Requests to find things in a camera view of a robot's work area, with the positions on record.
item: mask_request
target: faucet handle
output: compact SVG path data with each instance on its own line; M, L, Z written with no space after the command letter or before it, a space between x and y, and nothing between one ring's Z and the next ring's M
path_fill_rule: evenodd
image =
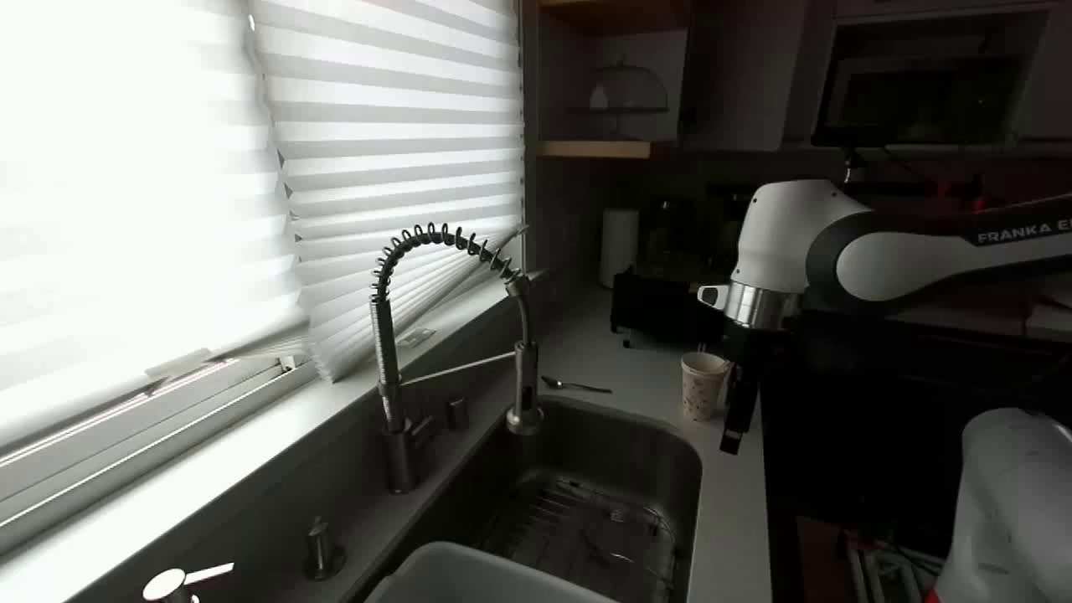
M211 584L227 574L233 574L233 564L203 565L197 574L170 565L170 568L159 574L153 579L149 579L149 587L140 590L140 598L149 598L149 603L200 603L190 590L197 584Z

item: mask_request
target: shelf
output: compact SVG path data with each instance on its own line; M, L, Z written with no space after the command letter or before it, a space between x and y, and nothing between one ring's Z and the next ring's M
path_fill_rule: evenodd
M543 140L543 156L611 156L611 159L651 159L663 154L666 140Z
M589 35L680 30L691 0L541 0L541 7Z

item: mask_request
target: faucet spout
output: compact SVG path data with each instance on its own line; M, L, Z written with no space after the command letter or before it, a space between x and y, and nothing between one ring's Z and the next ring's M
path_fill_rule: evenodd
M402 255L409 255L419 245L447 245L447 249L459 249L475 255L480 261L488 261L503 282L508 299L515 302L518 312L518 340L514 350L506 355L492 355L484 363L465 363L457 369L441 369L436 374L419 374L409 380L430 380L440 374L457 374L475 365L488 365L498 358L514 358L515 363L515 398L514 409L506 411L506 428L514 435L534 435L541 433L543 411L536 401L536 363L541 363L541 346L534 339L534 316L529 316L529 277L523 272L514 272L508 261L503 261L498 255L492 255L485 245L475 245L475 234L461 234L449 232L449 224L436 227L413 227L402 232L402 239L391 239L391 245L384 249L384 255L377 258L377 272L374 272L374 292L369 299L369 312L371 312L371 332L374 332L374 363L377 363L377 401L381 401L381 417L384 417L384 444L389 444L389 490L405 493L419 482L419 469L414 469L414 425L405 416L402 394L405 394L405 379L398 373L398 350L396 350L396 326L391 326L391 302L389 302L389 282L396 263L402 261Z

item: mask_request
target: window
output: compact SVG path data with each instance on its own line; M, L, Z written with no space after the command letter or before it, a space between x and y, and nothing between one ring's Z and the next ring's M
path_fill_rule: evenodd
M305 320L243 43L227 0L0 9L0 547L296 369L230 358Z
M308 374L258 340L350 373L402 227L523 222L514 0L13 2L0 73L0 550Z
M514 0L254 0L258 50L322 374L371 349L377 249L413 224L498 245L523 222L523 69ZM471 258L413 252L396 320Z

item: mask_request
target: cup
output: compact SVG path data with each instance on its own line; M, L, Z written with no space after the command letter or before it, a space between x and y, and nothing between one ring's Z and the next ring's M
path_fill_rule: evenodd
M680 416L710 421L728 404L729 363L710 350L680 355Z

